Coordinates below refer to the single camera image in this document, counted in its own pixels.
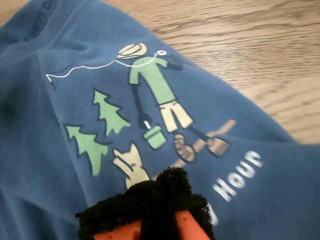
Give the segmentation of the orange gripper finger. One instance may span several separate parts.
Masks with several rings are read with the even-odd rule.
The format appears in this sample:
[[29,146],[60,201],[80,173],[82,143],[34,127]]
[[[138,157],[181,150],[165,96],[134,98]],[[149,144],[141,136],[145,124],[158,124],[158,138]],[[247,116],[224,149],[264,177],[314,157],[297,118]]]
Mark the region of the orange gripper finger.
[[182,239],[181,228],[176,218],[178,212],[188,212],[210,240],[214,240],[212,218],[207,200],[192,193],[187,172],[179,167],[170,167],[161,172],[154,181],[154,213],[163,228],[162,237]]
[[125,193],[99,201],[77,213],[78,237],[92,240],[96,234],[141,220],[141,240],[174,240],[175,215],[168,207],[161,183],[143,181],[131,186]]

